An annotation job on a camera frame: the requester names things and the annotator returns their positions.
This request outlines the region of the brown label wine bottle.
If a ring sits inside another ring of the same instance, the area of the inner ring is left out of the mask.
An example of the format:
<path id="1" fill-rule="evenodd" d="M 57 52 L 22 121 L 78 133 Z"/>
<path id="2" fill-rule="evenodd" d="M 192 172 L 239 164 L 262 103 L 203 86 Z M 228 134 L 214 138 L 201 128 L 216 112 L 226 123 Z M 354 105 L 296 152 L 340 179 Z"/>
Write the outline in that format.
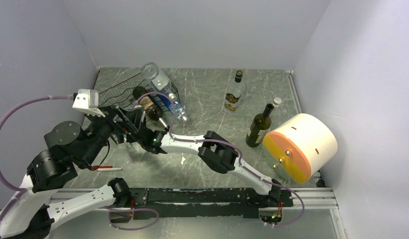
<path id="1" fill-rule="evenodd" d="M 163 128 L 168 131 L 169 125 L 163 118 L 163 110 L 151 96 L 144 96 L 146 93 L 148 93 L 148 91 L 143 86 L 137 86 L 132 91 L 134 99 L 143 107 L 145 114 L 149 117 L 149 119 L 159 122 Z"/>

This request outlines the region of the black wire wine rack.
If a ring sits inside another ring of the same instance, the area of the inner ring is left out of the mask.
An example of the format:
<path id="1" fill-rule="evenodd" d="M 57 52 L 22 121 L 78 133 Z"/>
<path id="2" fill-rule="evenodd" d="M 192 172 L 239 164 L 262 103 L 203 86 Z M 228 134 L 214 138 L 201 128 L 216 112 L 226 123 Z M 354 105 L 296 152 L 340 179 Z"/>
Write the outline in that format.
<path id="1" fill-rule="evenodd" d="M 153 88 L 140 73 L 139 68 L 103 67 L 99 70 L 94 89 L 99 92 L 99 106 L 119 105 L 122 108 L 131 107 L 136 100 L 134 88 L 141 86 L 148 92 Z"/>

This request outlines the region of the blue square bottle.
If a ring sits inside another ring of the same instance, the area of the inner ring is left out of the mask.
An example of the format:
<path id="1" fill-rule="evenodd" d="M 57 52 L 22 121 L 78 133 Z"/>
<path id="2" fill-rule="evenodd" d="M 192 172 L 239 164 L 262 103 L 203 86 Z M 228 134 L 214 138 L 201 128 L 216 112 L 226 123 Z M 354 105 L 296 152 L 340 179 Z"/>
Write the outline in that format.
<path id="1" fill-rule="evenodd" d="M 169 109 L 169 111 L 176 116 L 176 118 L 182 122 L 189 121 L 189 117 L 187 116 L 187 112 L 182 104 L 176 100 L 169 100 L 167 97 L 161 97 L 162 102 L 164 105 Z"/>

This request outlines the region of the round clear silver-cap bottle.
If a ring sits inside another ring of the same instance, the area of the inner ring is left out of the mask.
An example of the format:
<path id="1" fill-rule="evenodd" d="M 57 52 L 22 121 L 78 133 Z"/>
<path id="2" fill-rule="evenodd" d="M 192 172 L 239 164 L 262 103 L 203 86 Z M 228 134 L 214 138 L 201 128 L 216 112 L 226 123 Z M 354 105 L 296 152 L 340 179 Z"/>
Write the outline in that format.
<path id="1" fill-rule="evenodd" d="M 171 80 L 154 62 L 143 65 L 141 75 L 155 91 L 165 94 L 173 102 L 178 100 L 177 95 L 171 89 Z"/>

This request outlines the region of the clear gold label bottle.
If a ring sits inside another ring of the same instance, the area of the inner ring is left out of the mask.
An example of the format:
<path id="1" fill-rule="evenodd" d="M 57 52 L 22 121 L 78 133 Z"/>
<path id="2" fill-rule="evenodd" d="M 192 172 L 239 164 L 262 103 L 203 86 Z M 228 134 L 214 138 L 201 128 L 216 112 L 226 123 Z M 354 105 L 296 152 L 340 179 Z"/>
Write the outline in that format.
<path id="1" fill-rule="evenodd" d="M 242 78 L 243 71 L 237 70 L 233 82 L 228 84 L 225 93 L 224 107 L 231 112 L 238 109 L 242 94 L 245 90 L 245 83 L 242 81 Z"/>

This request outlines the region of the dark green wine bottle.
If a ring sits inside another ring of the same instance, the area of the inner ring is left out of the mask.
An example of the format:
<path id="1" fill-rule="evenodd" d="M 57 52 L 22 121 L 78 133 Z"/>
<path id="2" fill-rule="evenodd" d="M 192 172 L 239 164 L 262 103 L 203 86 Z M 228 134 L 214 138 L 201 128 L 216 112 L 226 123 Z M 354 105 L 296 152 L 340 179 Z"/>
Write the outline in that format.
<path id="1" fill-rule="evenodd" d="M 254 117 L 246 136 L 246 144 L 249 147 L 257 147 L 262 142 L 272 124 L 270 115 L 273 109 L 273 104 L 266 104 L 264 111 Z"/>

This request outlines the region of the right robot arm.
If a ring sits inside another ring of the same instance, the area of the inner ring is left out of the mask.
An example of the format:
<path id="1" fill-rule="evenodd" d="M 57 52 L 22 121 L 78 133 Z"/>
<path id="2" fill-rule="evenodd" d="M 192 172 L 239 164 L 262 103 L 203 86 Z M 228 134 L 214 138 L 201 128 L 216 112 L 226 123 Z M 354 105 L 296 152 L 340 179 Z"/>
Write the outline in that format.
<path id="1" fill-rule="evenodd" d="M 153 154 L 197 155 L 214 172 L 229 173 L 246 182 L 262 196 L 267 206 L 274 206 L 281 199 L 280 184 L 248 164 L 238 148 L 213 131 L 209 130 L 205 135 L 187 136 L 143 128 L 136 133 L 129 132 L 127 140 L 138 143 Z"/>

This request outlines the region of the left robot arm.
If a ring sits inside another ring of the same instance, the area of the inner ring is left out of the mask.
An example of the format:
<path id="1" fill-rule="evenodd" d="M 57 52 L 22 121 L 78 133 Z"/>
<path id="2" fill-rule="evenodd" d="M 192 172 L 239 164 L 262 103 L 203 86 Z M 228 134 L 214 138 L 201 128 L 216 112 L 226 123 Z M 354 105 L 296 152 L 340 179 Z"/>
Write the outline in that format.
<path id="1" fill-rule="evenodd" d="M 78 216 L 102 207 L 133 205 L 129 186 L 114 178 L 103 187 L 79 197 L 50 204 L 50 198 L 70 180 L 77 169 L 92 169 L 92 163 L 112 135 L 128 137 L 142 128 L 141 109 L 126 111 L 116 105 L 105 107 L 103 117 L 90 117 L 83 130 L 73 121 L 58 124 L 45 135 L 47 149 L 27 168 L 22 189 L 0 210 L 0 239 L 45 239 Z"/>

